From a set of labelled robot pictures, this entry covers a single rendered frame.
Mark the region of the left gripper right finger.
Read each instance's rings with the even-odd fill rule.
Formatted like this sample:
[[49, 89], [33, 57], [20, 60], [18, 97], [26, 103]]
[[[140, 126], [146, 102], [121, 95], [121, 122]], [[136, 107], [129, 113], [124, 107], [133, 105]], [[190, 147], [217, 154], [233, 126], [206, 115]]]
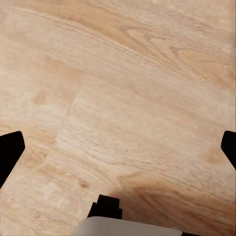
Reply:
[[236, 169], [236, 133], [232, 131], [225, 131], [222, 142], [221, 149], [228, 157], [229, 161], [232, 163]]

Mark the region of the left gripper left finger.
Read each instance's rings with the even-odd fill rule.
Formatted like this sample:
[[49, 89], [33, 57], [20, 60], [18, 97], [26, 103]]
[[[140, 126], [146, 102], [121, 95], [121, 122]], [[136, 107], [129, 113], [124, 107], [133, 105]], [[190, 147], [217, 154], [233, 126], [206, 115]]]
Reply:
[[25, 150], [21, 131], [0, 136], [0, 189]]

